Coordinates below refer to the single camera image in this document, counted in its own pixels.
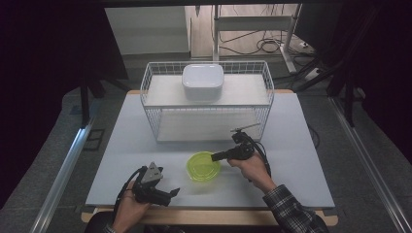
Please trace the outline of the person's right hand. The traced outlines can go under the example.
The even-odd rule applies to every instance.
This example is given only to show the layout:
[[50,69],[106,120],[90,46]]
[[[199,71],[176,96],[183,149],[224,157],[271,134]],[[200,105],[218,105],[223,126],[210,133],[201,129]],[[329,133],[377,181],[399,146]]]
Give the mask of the person's right hand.
[[227,162],[231,167],[239,168],[243,177],[251,181],[264,194],[277,187],[268,175],[259,153],[255,152],[246,160],[228,159]]

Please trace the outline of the white wire shelf rack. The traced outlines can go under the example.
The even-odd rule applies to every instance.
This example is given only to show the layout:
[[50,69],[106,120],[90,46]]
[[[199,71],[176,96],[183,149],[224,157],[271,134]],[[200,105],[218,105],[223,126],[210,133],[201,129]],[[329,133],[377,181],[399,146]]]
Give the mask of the white wire shelf rack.
[[[189,101],[182,86],[190,64],[223,67],[222,96],[214,102]],[[140,87],[141,103],[159,142],[229,141],[232,129],[262,138],[274,100],[274,83],[264,61],[150,62]]]

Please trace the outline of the white metal desk frame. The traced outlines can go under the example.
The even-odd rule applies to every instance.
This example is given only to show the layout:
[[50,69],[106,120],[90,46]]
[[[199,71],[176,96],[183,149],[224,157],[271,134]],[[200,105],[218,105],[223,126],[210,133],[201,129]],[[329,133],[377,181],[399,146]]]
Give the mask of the white metal desk frame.
[[298,16],[300,13],[301,4],[297,4],[294,13],[291,16],[267,16],[267,17],[221,17],[219,6],[214,6],[213,14],[213,60],[220,59],[219,55],[219,33],[221,31],[286,31],[287,37],[284,43],[279,45],[280,53],[282,54],[285,64],[290,74],[296,74],[297,71],[292,62],[289,53],[289,47],[292,40]]

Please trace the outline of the white power strip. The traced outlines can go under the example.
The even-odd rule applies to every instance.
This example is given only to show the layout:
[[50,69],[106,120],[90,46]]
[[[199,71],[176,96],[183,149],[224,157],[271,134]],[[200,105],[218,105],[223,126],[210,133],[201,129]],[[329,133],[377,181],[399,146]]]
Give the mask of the white power strip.
[[320,68],[315,68],[311,72],[309,72],[306,77],[304,78],[305,81],[311,81],[314,78],[316,78],[318,75],[322,73],[322,70]]

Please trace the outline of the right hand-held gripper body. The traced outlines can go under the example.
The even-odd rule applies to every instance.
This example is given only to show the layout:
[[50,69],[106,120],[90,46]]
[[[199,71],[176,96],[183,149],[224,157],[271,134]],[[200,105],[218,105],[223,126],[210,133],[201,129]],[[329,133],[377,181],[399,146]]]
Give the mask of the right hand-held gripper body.
[[243,129],[258,126],[257,123],[232,129],[232,139],[236,146],[230,151],[230,159],[247,160],[256,150],[258,144]]

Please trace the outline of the person's left hand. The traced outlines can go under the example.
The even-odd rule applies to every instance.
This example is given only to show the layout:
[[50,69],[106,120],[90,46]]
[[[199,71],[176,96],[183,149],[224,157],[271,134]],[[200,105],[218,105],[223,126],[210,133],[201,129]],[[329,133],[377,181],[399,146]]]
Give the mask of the person's left hand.
[[134,181],[131,181],[120,199],[116,217],[112,223],[116,233],[127,233],[151,206],[150,203],[139,203],[135,200],[132,192],[133,185]]

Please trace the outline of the aluminium rail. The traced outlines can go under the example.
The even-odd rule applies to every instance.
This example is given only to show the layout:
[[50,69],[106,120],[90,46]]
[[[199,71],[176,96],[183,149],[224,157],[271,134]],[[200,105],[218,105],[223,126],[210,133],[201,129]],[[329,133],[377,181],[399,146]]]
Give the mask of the aluminium rail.
[[412,224],[407,220],[404,210],[402,210],[394,193],[390,190],[383,176],[373,162],[369,151],[361,140],[358,131],[352,126],[344,116],[343,107],[336,97],[329,97],[332,105],[349,141],[354,148],[360,163],[362,164],[367,176],[374,186],[380,200],[382,201],[387,213],[389,214],[398,233],[412,233]]
[[71,144],[65,159],[58,171],[51,189],[37,214],[35,221],[29,230],[29,233],[46,233],[52,221],[57,205],[64,193],[64,190],[70,180],[75,165],[82,152],[83,146],[86,143],[86,138],[92,128],[94,119],[91,118],[84,126],[82,126]]

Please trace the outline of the clear plastic lidded container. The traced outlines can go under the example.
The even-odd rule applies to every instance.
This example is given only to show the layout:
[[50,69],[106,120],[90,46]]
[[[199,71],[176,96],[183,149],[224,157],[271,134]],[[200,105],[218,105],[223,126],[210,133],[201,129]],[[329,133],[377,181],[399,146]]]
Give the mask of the clear plastic lidded container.
[[223,67],[219,64],[190,64],[184,68],[182,86],[189,101],[219,100],[222,96],[223,83]]

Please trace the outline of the white cabinet panel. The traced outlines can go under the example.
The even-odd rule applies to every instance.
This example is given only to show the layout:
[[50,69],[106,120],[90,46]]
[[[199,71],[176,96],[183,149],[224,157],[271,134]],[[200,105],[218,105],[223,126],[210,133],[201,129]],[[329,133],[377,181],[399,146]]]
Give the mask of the white cabinet panel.
[[120,53],[189,52],[184,7],[106,8]]

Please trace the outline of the dark curtain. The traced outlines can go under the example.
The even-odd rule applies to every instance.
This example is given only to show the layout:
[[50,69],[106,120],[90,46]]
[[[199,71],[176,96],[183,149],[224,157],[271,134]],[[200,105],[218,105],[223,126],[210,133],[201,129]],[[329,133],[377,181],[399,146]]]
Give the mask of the dark curtain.
[[335,69],[326,93],[360,88],[363,108],[412,163],[412,0],[304,3],[295,35]]
[[0,0],[0,209],[31,166],[61,111],[86,83],[127,76],[99,0]]

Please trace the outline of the green plastic bowl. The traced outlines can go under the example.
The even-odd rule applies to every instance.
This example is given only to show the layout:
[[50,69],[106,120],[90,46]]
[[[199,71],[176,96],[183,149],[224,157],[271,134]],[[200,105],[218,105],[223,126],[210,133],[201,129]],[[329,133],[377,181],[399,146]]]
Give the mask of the green plastic bowl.
[[221,163],[212,160],[211,152],[200,151],[188,159],[186,169],[193,182],[209,182],[220,173]]

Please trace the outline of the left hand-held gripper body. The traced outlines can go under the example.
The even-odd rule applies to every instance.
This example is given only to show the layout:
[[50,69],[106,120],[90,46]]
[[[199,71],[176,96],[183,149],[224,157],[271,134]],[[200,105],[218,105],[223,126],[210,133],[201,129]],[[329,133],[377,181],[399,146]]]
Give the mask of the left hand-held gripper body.
[[170,204],[172,192],[165,192],[156,188],[163,178],[161,171],[162,167],[157,167],[154,162],[137,170],[137,177],[132,186],[132,193],[137,202],[165,207]]

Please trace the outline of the black metal stand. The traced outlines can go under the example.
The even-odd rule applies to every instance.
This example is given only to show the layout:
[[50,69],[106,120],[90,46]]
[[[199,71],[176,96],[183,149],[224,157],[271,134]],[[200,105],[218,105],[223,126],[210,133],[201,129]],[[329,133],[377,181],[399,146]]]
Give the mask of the black metal stand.
[[304,84],[301,84],[297,87],[294,87],[292,90],[295,92],[304,91],[309,87],[326,80],[329,77],[331,77],[331,80],[326,88],[326,94],[328,97],[335,99],[338,97],[341,90],[344,90],[343,117],[351,127],[354,127],[354,84],[352,81],[352,75],[348,70],[348,65],[345,60],[337,62],[335,65],[327,68],[325,71],[321,72],[312,80],[307,81]]
[[128,92],[131,88],[114,79],[113,77],[103,74],[101,72],[92,72],[91,74],[83,74],[80,78],[80,91],[81,91],[81,109],[82,109],[82,128],[91,121],[91,113],[88,102],[88,92],[91,91],[95,98],[103,98],[105,89],[101,83],[101,80],[110,83],[111,85],[118,87],[119,89]]

